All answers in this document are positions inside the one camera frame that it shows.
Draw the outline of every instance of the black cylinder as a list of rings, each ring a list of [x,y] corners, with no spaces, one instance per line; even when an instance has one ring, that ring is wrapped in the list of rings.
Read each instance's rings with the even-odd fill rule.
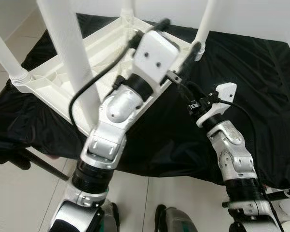
[[[223,117],[221,114],[216,114],[208,118],[205,122],[203,122],[204,129],[209,132],[212,128],[214,128],[219,123],[223,122]]]
[[[227,180],[225,186],[231,202],[264,199],[261,187],[255,178]]]
[[[240,222],[234,222],[230,226],[229,232],[247,232],[245,227]]]
[[[170,25],[170,20],[168,18],[162,19],[156,25],[154,25],[150,30],[165,31]]]
[[[129,79],[127,79],[125,85],[129,86],[136,93],[138,93],[144,102],[153,93],[153,89],[151,88],[151,86],[143,78],[141,78],[135,73],[131,74]]]
[[[81,191],[98,194],[107,190],[114,170],[100,169],[80,160],[73,174],[72,183]]]

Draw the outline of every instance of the wire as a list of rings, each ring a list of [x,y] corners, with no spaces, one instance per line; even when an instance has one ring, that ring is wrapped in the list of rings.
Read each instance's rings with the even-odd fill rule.
[[[183,91],[181,91],[180,93],[186,98],[186,100],[188,101],[188,103],[192,102],[194,100],[194,94],[192,93],[191,90],[189,90],[188,87],[186,87],[184,84],[182,83],[178,83],[177,84],[178,89],[182,89]]]
[[[258,182],[259,182],[259,185],[260,185],[260,188],[261,188],[261,191],[262,191],[262,194],[263,194],[264,198],[266,199],[266,201],[269,202],[271,211],[272,211],[272,213],[273,213],[273,215],[274,215],[274,217],[276,219],[276,222],[278,223],[279,228],[281,229],[282,232],[284,232],[283,227],[281,225],[281,222],[280,222],[280,220],[279,220],[279,218],[278,218],[278,216],[276,214],[276,210],[274,209],[271,201],[269,200],[269,198],[268,198],[268,196],[266,194],[264,185],[262,184],[262,181],[261,181],[260,169],[259,169],[259,166],[257,164],[258,163],[258,156],[257,156],[257,147],[256,147],[256,145],[257,145],[257,143],[256,143],[256,130],[255,130],[255,126],[254,126],[254,123],[252,121],[252,118],[251,118],[250,114],[243,107],[241,107],[240,105],[237,105],[236,103],[228,102],[228,101],[223,101],[221,99],[219,100],[219,102],[236,107],[237,109],[239,109],[240,111],[242,111],[247,116],[247,118],[249,119],[250,124],[251,124],[252,129],[253,129],[254,156],[255,156],[255,161],[256,161],[255,166],[256,166],[256,172],[257,172],[257,176],[258,176]]]
[[[185,81],[185,83],[187,85],[192,86],[198,92],[198,94],[202,94],[203,97],[206,96],[206,94],[204,93],[204,91],[202,90],[202,88],[197,83],[195,83],[193,81]]]
[[[90,80],[87,84],[85,84],[71,99],[69,103],[69,117],[71,119],[71,123],[73,128],[77,132],[77,136],[80,139],[81,143],[83,144],[83,134],[78,130],[78,127],[76,125],[74,116],[73,116],[73,105],[76,102],[76,100],[88,89],[90,88],[95,82],[97,82],[102,76],[104,76],[106,73],[108,73],[113,67],[116,66],[116,64],[119,63],[119,61],[125,56],[127,51],[129,50],[129,46],[125,47],[124,50],[121,52],[121,54],[104,70],[102,70],[96,77],[94,77],[92,80]]]

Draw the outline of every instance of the black connector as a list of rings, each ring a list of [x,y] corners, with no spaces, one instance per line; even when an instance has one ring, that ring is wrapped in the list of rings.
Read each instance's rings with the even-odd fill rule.
[[[120,85],[124,85],[125,82],[126,82],[126,79],[123,76],[118,75],[114,84],[112,84],[112,90],[113,91],[117,90],[120,87]]]
[[[158,22],[156,25],[154,25],[150,30],[165,31],[169,25],[170,25],[170,20],[168,18],[164,18],[160,22]]]
[[[180,67],[180,71],[178,72],[178,76],[183,80],[188,80],[192,71],[192,68],[194,67],[195,58],[199,50],[201,49],[201,43],[196,43],[192,47],[188,57],[185,59],[183,64]]]
[[[129,43],[128,43],[129,48],[133,48],[136,50],[143,35],[144,35],[144,33],[142,31],[138,30],[136,32],[136,34],[133,36],[133,38],[129,41]]]

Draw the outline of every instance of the metal bracket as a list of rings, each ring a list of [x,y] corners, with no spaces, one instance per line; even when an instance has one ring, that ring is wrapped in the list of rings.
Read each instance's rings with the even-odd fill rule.
[[[246,202],[229,202],[228,208],[231,210],[242,209],[243,213],[246,216],[250,216],[252,220],[256,220],[256,216],[268,216],[271,219],[270,221],[263,221],[263,222],[255,221],[255,225],[253,225],[253,227],[255,229],[259,229],[257,231],[263,231],[261,230],[261,227],[258,227],[258,223],[263,223],[264,226],[266,226],[267,230],[264,230],[264,231],[273,231],[273,232],[281,231],[279,229],[275,216],[273,215],[271,211],[270,204],[268,201],[262,200],[262,201],[246,201]],[[241,221],[241,223],[246,225],[247,223],[249,223],[249,221]]]
[[[172,81],[175,82],[176,84],[180,84],[182,79],[178,77],[174,72],[171,70],[168,70],[166,73],[166,76]]]
[[[99,206],[106,199],[108,190],[100,194],[92,194],[76,188],[71,179],[50,222],[50,228],[56,220],[64,220],[79,231],[85,232]]]

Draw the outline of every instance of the white plastic leg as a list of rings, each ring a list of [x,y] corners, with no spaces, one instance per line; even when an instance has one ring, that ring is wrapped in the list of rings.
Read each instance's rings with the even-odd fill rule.
[[[208,37],[209,31],[214,22],[215,10],[217,8],[218,0],[208,0],[204,15],[202,17],[201,24],[199,25],[198,32],[192,44],[197,42],[201,43],[201,49],[196,56],[196,61],[200,60],[203,53],[205,52],[206,39]]]
[[[121,9],[122,17],[133,17],[133,0],[122,0],[122,9]]]
[[[75,92],[93,78],[76,14],[66,0],[38,0],[38,5]],[[91,128],[97,123],[100,99],[95,85],[79,98]]]
[[[21,86],[30,81],[27,70],[22,68],[5,42],[0,37],[0,63],[9,74],[13,85]]]

